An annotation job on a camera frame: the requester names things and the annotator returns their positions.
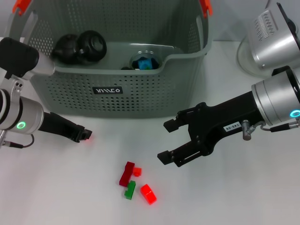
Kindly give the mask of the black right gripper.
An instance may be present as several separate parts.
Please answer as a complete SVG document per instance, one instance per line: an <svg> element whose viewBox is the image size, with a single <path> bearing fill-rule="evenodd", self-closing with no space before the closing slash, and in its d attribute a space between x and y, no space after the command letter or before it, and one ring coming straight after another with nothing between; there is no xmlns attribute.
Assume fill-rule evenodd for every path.
<svg viewBox="0 0 300 225"><path fill-rule="evenodd" d="M171 133L181 126L188 125L191 141L172 151L158 153L157 158L164 165L175 163L181 167L198 157L207 156L213 152L218 141L242 131L241 128L226 131L224 127L244 120L248 120L250 125L263 121L252 92L215 106L207 106L203 102L178 111L175 119L164 123L164 128Z"/></svg>

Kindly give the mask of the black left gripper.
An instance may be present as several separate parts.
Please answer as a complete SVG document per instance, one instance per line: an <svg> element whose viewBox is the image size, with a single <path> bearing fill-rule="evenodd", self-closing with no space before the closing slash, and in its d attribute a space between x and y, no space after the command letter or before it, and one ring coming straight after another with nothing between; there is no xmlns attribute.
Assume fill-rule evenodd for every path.
<svg viewBox="0 0 300 225"><path fill-rule="evenodd" d="M43 122L38 130L66 137L76 143L92 141L92 131L52 112L44 113Z"/></svg>

